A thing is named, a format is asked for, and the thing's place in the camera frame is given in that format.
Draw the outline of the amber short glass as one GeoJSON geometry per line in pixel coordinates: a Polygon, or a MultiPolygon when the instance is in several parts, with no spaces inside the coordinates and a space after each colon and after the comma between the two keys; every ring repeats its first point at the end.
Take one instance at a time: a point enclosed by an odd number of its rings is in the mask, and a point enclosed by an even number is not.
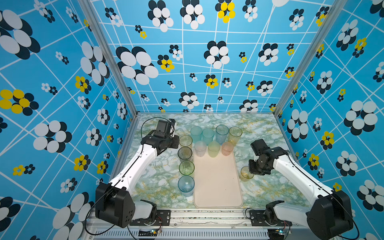
{"type": "Polygon", "coordinates": [[[250,172],[250,169],[248,166],[244,166],[241,168],[240,171],[240,180],[243,182],[247,182],[251,180],[254,177],[254,174],[250,172]]]}

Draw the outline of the clear frosted textured cup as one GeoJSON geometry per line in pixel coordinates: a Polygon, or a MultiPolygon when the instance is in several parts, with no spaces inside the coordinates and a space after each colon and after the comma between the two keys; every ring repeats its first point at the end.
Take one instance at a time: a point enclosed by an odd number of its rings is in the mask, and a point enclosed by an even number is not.
{"type": "Polygon", "coordinates": [[[196,156],[203,157],[206,153],[207,144],[203,141],[198,141],[195,143],[194,149],[196,156]]]}

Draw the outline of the pink textured cup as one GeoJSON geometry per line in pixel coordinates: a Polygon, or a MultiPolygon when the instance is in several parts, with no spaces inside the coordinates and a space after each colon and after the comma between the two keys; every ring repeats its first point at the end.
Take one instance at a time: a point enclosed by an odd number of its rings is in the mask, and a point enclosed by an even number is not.
{"type": "Polygon", "coordinates": [[[234,145],[230,142],[225,142],[221,146],[223,156],[229,156],[234,150],[234,145]]]}

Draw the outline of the light green textured cup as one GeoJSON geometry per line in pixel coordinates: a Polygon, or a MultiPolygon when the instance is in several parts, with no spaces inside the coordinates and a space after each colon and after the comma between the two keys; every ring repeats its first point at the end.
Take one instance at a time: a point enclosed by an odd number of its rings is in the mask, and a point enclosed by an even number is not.
{"type": "Polygon", "coordinates": [[[216,141],[210,142],[208,145],[209,156],[211,158],[215,158],[219,154],[220,149],[221,149],[221,145],[218,142],[216,141]]]}

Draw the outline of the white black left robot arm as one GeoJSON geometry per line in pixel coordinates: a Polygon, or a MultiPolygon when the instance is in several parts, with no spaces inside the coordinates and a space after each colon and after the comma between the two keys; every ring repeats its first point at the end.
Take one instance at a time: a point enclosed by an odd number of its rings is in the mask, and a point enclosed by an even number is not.
{"type": "Polygon", "coordinates": [[[141,140],[141,146],[131,161],[109,183],[96,189],[95,216],[121,228],[132,221],[148,224],[156,220],[157,205],[153,202],[133,201],[132,192],[149,164],[167,149],[177,149],[180,137],[175,134],[176,121],[160,118],[157,128],[141,140]]]}

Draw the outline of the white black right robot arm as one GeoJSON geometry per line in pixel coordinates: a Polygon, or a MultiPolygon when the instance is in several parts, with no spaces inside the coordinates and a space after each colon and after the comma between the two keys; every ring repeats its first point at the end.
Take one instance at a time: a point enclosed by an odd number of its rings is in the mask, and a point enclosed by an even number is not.
{"type": "Polygon", "coordinates": [[[352,230],[357,224],[352,217],[350,197],[343,191],[334,191],[298,165],[288,151],[270,148],[264,140],[251,143],[257,160],[249,160],[253,175],[269,175],[272,170],[281,173],[309,201],[310,207],[274,201],[266,205],[264,219],[269,225],[288,221],[304,226],[321,240],[329,240],[352,230]]]}

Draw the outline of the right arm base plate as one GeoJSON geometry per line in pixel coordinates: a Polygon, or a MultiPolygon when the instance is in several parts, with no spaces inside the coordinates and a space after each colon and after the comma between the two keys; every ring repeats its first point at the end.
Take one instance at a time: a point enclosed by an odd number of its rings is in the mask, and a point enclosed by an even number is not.
{"type": "Polygon", "coordinates": [[[246,217],[251,221],[253,227],[287,228],[293,225],[289,221],[280,220],[275,224],[269,224],[266,221],[265,210],[247,210],[246,217]]]}

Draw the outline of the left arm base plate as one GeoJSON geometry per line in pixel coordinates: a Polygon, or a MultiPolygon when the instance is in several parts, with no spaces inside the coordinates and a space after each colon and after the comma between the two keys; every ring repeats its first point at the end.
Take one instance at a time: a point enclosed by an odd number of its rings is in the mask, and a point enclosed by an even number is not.
{"type": "Polygon", "coordinates": [[[171,220],[171,210],[157,210],[155,220],[150,222],[148,219],[137,219],[133,220],[130,223],[130,226],[140,226],[140,227],[160,227],[160,226],[169,226],[171,220]]]}

